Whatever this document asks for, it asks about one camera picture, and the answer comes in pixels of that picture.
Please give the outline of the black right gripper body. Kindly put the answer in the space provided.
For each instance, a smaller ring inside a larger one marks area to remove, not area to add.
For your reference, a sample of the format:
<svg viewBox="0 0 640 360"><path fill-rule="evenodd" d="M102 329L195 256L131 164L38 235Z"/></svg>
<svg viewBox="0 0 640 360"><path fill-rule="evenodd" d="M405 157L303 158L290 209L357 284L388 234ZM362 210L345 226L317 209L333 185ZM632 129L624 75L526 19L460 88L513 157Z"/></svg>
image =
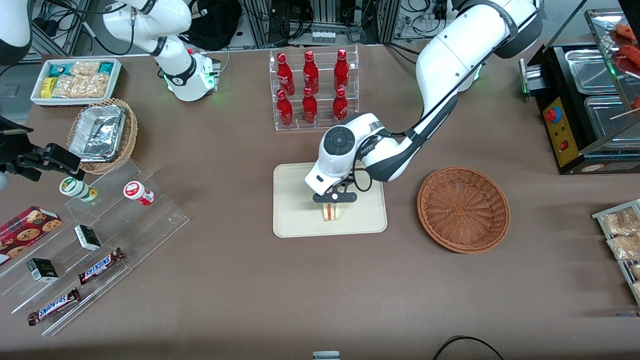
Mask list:
<svg viewBox="0 0 640 360"><path fill-rule="evenodd" d="M11 162L17 157L32 152L34 145L30 142L28 133L32 128L20 125L14 121L0 117L0 161Z"/></svg>

